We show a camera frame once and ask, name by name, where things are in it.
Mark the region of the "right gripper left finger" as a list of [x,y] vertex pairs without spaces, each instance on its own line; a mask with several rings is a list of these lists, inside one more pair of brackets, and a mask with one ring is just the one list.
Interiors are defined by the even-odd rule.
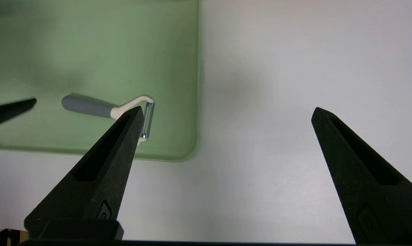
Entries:
[[141,107],[115,121],[25,218],[30,237],[51,220],[117,219],[143,123]]

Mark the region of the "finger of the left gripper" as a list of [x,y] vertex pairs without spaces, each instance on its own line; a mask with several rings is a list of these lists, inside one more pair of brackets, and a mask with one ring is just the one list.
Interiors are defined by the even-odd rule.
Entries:
[[0,124],[31,111],[36,104],[36,98],[29,98],[0,105]]

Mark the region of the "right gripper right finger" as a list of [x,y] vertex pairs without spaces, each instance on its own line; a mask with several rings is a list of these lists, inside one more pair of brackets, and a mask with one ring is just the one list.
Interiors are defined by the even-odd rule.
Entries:
[[332,112],[311,123],[355,243],[412,245],[412,183]]

